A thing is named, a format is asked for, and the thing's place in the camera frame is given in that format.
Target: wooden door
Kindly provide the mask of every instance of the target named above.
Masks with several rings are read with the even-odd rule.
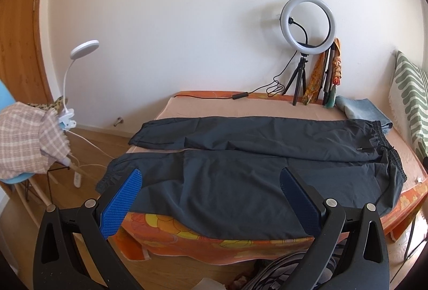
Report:
[[[39,0],[0,0],[0,79],[17,101],[52,101],[39,36]]]

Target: mattress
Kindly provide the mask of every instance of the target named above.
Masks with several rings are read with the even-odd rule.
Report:
[[[192,91],[179,94],[196,97],[227,98],[233,92]],[[339,109],[326,109],[318,104],[293,106],[289,96],[267,98],[264,93],[254,93],[239,100],[201,99],[186,96],[171,98],[157,119],[170,117],[207,116],[273,116],[308,120],[343,120]],[[407,181],[404,183],[399,203],[391,213],[382,218],[384,232],[390,232],[420,202],[428,192],[427,174],[412,149],[393,128],[387,139],[398,151]],[[132,146],[128,152],[153,151]],[[172,217],[158,214],[130,212],[115,236],[122,253],[132,260],[143,260],[149,250],[159,255],[185,255],[210,264],[230,264],[257,258],[275,259],[291,251],[306,249],[312,238],[277,241],[217,240],[200,236]]]

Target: green tassel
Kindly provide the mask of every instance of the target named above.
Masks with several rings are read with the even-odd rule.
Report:
[[[328,102],[324,105],[325,108],[332,108],[334,106],[334,102],[336,101],[336,85],[333,85],[330,91],[330,97],[328,98]]]

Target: ring light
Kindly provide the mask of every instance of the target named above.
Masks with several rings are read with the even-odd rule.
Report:
[[[315,47],[305,47],[299,44],[290,33],[290,27],[288,25],[288,18],[291,15],[293,9],[301,4],[301,3],[313,3],[318,5],[326,14],[330,29],[326,39],[318,46]],[[334,16],[330,8],[327,6],[325,2],[322,0],[289,0],[288,3],[285,4],[280,17],[281,23],[281,31],[284,38],[287,42],[294,48],[296,51],[304,54],[319,54],[321,52],[326,51],[334,42],[334,38],[336,37],[336,22],[334,20]]]

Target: plaid cloth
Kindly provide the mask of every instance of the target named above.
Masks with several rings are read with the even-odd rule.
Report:
[[[0,112],[0,179],[46,173],[70,152],[56,111],[17,102]]]

